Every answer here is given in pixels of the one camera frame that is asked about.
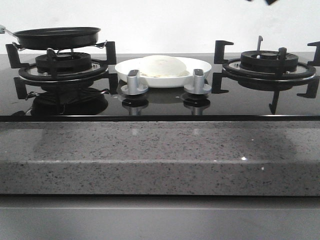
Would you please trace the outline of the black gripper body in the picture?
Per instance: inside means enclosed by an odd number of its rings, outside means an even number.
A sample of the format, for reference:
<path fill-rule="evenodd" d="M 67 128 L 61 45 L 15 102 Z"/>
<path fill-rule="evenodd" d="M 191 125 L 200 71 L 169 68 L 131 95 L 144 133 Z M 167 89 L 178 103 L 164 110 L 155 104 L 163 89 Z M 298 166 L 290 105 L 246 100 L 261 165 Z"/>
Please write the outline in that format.
<path fill-rule="evenodd" d="M 275 2 L 277 2 L 278 0 L 263 0 L 263 2 L 266 4 L 266 5 L 272 5 L 274 4 Z"/>

